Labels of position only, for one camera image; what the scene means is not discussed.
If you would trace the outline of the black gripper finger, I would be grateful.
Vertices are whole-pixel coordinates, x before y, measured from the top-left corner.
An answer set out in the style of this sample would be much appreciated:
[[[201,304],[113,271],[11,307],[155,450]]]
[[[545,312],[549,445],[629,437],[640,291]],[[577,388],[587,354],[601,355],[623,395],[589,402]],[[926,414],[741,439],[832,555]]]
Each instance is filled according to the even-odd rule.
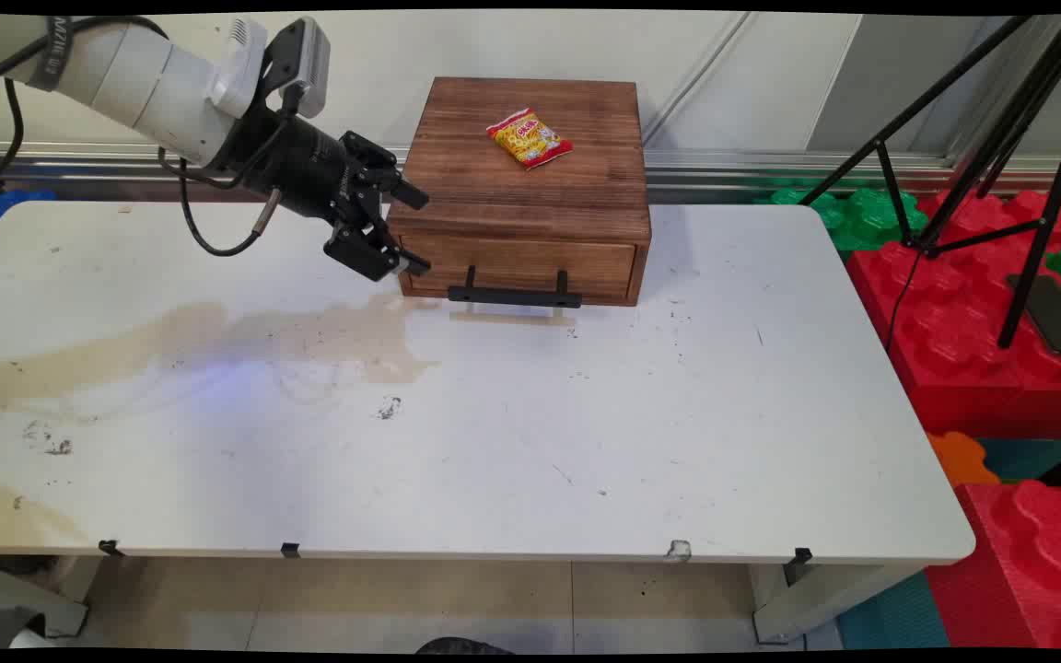
[[[428,193],[404,179],[399,160],[392,151],[355,132],[345,132],[342,135],[342,147],[351,162],[354,162],[354,165],[350,165],[350,171],[355,184],[387,193],[394,200],[414,210],[424,209],[429,203]]]
[[[382,205],[336,204],[327,222],[332,234],[323,245],[324,255],[372,282],[400,273],[422,276],[431,269],[424,257],[410,252],[392,235]]]

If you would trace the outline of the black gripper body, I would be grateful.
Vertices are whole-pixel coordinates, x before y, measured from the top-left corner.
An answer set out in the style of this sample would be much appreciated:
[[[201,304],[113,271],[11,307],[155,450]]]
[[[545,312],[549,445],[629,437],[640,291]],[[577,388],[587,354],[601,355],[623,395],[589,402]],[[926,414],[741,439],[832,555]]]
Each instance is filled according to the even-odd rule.
[[[225,169],[240,185],[269,196],[303,217],[367,222],[358,173],[367,164],[367,139],[346,130],[338,139],[298,116],[253,105],[225,139]]]

